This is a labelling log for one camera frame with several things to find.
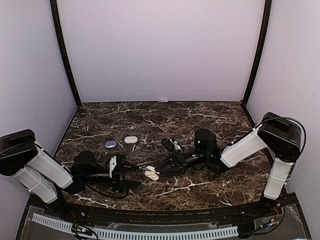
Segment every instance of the white object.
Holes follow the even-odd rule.
[[[32,191],[38,195],[46,204],[58,199],[55,186],[30,167],[24,166],[11,177],[19,181],[30,192]]]
[[[227,146],[221,153],[221,161],[228,167],[232,168],[241,160],[251,156],[261,149],[268,147],[266,143],[258,136],[257,127],[250,134],[243,137],[236,144]]]
[[[135,144],[138,142],[138,138],[136,136],[127,136],[125,139],[124,139],[124,142],[126,144]]]
[[[147,166],[144,175],[153,181],[157,181],[159,179],[159,172],[156,172],[155,167]]]
[[[115,169],[115,167],[117,166],[117,157],[113,156],[109,162],[109,174],[110,174],[110,178],[112,178],[112,172]]]
[[[280,196],[281,189],[287,181],[293,165],[294,162],[285,162],[279,158],[274,159],[269,179],[263,192],[266,198],[276,200]]]
[[[62,189],[68,187],[73,182],[70,172],[63,165],[52,159],[41,148],[38,146],[36,148],[38,154],[26,165],[37,170],[48,179],[51,179],[58,187]]]
[[[33,214],[32,221],[51,229],[55,229],[64,233],[72,234],[72,223],[62,221],[60,219],[52,218],[49,216]],[[101,240],[123,240],[123,239],[159,239],[159,240],[187,240],[187,239],[224,239],[238,236],[238,227],[230,226],[219,229],[210,229],[203,231],[185,231],[185,232],[135,232],[135,231],[117,231],[100,227],[90,227],[96,232],[98,238]]]

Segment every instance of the dark marble table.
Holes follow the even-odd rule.
[[[64,193],[70,203],[124,210],[195,210],[255,202],[260,199],[270,172],[263,151],[243,160],[230,171],[216,175],[204,166],[190,168],[183,176],[160,177],[152,181],[145,167],[160,164],[168,155],[161,139],[174,137],[186,152],[193,149],[194,133],[207,128],[224,148],[247,131],[250,123],[236,102],[121,102],[86,103],[74,117],[57,151],[56,158],[71,167],[81,151],[92,151],[102,166],[116,153],[137,164],[128,179],[142,184],[125,199],[110,199],[87,189],[79,194]],[[138,143],[124,138],[137,136]],[[116,139],[118,147],[105,148],[106,139]],[[104,185],[98,190],[112,194]]]

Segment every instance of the black metal pole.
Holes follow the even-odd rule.
[[[70,85],[75,103],[78,107],[80,107],[81,106],[81,99],[80,99],[80,96],[79,96],[79,93],[77,90],[76,82],[75,82],[74,76],[72,74],[70,62],[68,59],[67,49],[66,49],[64,36],[62,33],[62,28],[61,28],[61,23],[60,23],[60,18],[59,18],[57,0],[50,0],[50,5],[51,5],[52,18],[53,18],[53,23],[54,23],[54,28],[55,28],[55,34],[56,34],[56,38],[57,38],[57,41],[59,44],[60,54],[61,54],[61,58],[63,61],[65,73],[68,78],[69,85]]]
[[[267,35],[267,29],[268,29],[270,12],[271,12],[271,4],[272,4],[272,0],[265,0],[258,45],[256,47],[255,56],[254,56],[254,60],[253,60],[253,65],[252,65],[249,81],[248,81],[248,84],[246,86],[246,90],[245,90],[245,93],[244,93],[244,96],[243,96],[243,100],[241,101],[241,104],[244,107],[247,106],[247,103],[248,103],[249,98],[250,98],[250,94],[252,92],[252,89],[254,87],[254,83],[255,83],[255,80],[256,80],[256,76],[257,76],[257,72],[258,72],[258,68],[259,68],[262,52],[263,52],[263,49],[264,49],[266,35]]]

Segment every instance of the white wall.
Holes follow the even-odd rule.
[[[76,111],[48,0],[2,0],[0,136],[32,129],[53,153]],[[0,176],[0,239],[15,239],[29,193]]]
[[[292,117],[307,145],[287,189],[296,192],[313,239],[320,239],[320,1],[275,0],[248,109]]]
[[[264,0],[60,0],[83,102],[240,101]]]

